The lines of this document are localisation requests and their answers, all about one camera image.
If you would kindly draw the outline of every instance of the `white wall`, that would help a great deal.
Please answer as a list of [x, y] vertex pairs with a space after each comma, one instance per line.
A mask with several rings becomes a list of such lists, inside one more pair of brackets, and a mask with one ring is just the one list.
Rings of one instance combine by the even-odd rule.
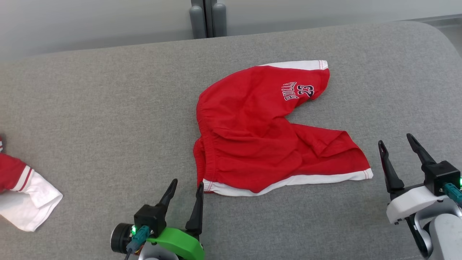
[[192, 39], [189, 0], [0, 0], [0, 60]]
[[[462, 13], [462, 0], [219, 0], [228, 35]], [[0, 0], [0, 61], [192, 39], [190, 0]]]
[[228, 35], [462, 13], [462, 0], [219, 0]]

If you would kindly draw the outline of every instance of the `green led light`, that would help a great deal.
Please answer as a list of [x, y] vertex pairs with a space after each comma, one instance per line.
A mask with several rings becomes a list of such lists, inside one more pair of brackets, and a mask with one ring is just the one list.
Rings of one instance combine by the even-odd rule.
[[132, 226], [132, 230], [130, 232], [132, 232], [132, 235], [136, 234], [136, 226], [135, 225]]

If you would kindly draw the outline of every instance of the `red shorts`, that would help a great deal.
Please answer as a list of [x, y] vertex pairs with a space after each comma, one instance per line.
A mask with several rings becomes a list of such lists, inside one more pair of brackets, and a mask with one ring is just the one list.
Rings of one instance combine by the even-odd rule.
[[372, 178], [345, 131], [291, 124], [285, 116], [326, 89], [326, 61], [266, 64], [233, 73], [199, 97], [197, 181], [206, 192], [257, 196], [285, 185]]

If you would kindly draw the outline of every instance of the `teal cable connector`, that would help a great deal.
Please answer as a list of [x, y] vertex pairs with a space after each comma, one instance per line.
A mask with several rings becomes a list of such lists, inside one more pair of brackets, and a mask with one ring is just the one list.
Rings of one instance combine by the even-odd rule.
[[444, 193], [462, 208], [462, 191], [460, 191], [454, 184], [446, 183], [444, 185]]
[[148, 226], [142, 226], [135, 235], [132, 237], [132, 240], [127, 245], [127, 255], [125, 260], [127, 260], [130, 254], [134, 254], [138, 249], [146, 242], [146, 239], [151, 234], [151, 230]]

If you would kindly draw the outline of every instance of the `clothing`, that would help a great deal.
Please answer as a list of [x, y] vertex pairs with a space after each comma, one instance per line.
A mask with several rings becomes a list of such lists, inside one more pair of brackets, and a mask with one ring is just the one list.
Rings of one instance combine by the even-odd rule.
[[197, 104], [198, 183], [206, 192], [257, 196], [285, 185], [372, 178], [345, 131], [285, 118], [319, 97], [328, 80], [326, 61], [280, 62], [233, 73], [207, 88]]
[[0, 215], [21, 230], [35, 231], [61, 199], [62, 194], [39, 173], [0, 153]]

